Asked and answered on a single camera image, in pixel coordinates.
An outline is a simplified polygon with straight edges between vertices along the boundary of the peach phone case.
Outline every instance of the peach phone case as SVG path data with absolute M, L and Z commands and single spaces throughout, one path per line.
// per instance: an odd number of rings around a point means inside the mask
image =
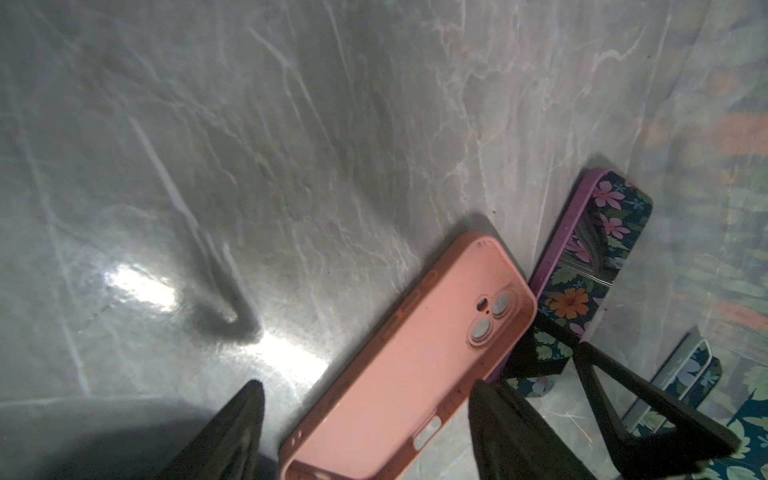
M 491 308 L 503 293 L 509 307 L 496 318 Z M 447 423 L 535 309 L 502 245 L 461 235 L 283 443 L 281 479 L 397 478 L 419 453 L 415 437 L 435 417 Z M 491 329 L 474 342 L 470 332 L 486 318 Z

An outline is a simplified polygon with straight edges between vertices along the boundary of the orange flower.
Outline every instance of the orange flower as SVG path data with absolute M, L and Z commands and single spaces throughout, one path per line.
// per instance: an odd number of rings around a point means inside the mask
M 552 292 L 548 296 L 554 300 L 549 304 L 549 308 L 554 310 L 554 314 L 560 318 L 574 319 L 576 315 L 586 315 L 589 311 L 585 305 L 589 297 L 583 288 L 567 288 L 565 293 Z

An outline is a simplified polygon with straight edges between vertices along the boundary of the purple phone case edge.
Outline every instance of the purple phone case edge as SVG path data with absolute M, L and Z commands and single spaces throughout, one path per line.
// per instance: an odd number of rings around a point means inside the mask
M 558 264 L 558 259 L 565 250 L 565 244 L 568 242 L 568 238 L 576 228 L 576 223 L 587 207 L 589 200 L 592 198 L 592 191 L 598 185 L 598 181 L 608 173 L 607 168 L 595 168 L 588 171 L 578 184 L 578 188 L 574 192 L 573 197 L 568 202 L 568 208 L 565 211 L 563 220 L 558 222 L 556 228 L 559 230 L 553 237 L 547 250 L 544 252 L 541 260 L 539 261 L 536 270 L 533 272 L 531 279 L 528 281 L 528 287 L 531 288 L 536 300 L 541 296 L 541 292 L 547 285 L 547 280 L 552 275 L 554 268 Z M 511 349 L 501 363 L 498 364 L 496 369 L 491 372 L 491 375 L 485 379 L 488 383 L 496 383 L 498 378 L 502 375 L 502 370 L 509 360 Z

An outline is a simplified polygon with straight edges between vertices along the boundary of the gray marble surface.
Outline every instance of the gray marble surface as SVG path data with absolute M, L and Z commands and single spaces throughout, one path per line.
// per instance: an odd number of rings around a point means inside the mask
M 0 8 L 0 477 L 105 435 L 178 444 L 251 378 L 276 458 L 457 226 L 487 218 L 530 275 L 605 159 L 656 210 L 594 343 L 650 377 L 697 324 L 766 362 L 716 308 L 729 265 L 764 289 L 743 271 L 768 260 L 740 243 L 768 255 L 757 0 Z M 717 123 L 734 108 L 757 127 Z M 615 475 L 572 369 L 534 404 Z M 465 409 L 405 475 L 476 476 Z

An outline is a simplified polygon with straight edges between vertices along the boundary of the pink flower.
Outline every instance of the pink flower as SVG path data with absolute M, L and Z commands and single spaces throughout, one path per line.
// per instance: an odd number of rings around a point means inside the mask
M 608 180 L 603 180 L 594 188 L 592 197 L 594 204 L 598 207 L 605 207 L 605 204 L 611 205 L 616 210 L 621 210 L 621 204 L 616 200 L 623 200 L 624 194 L 613 192 L 614 186 Z
M 591 262 L 591 259 L 589 258 L 589 252 L 587 252 L 587 247 L 584 246 L 581 240 L 575 240 L 574 238 L 571 238 L 565 244 L 565 249 L 573 252 L 574 255 L 578 257 L 578 259 L 582 262 Z
M 605 215 L 600 214 L 600 221 L 603 222 L 603 233 L 606 235 L 622 239 L 625 233 L 629 233 L 629 229 L 622 227 L 621 220 L 616 217 L 606 218 Z
M 570 325 L 570 327 L 571 327 L 571 331 L 572 331 L 573 333 L 575 333 L 577 337 L 581 338 L 581 337 L 582 337 L 582 336 L 584 336 L 584 334 L 587 332 L 587 329 L 589 328 L 589 324 L 590 324 L 590 323 L 592 323 L 592 321 L 591 321 L 591 320 L 590 320 L 589 322 L 586 322 L 586 323 L 584 324 L 584 327 L 582 327 L 581 325 L 579 325 L 579 324 L 577 324 L 577 323 L 572 323 L 572 324 Z

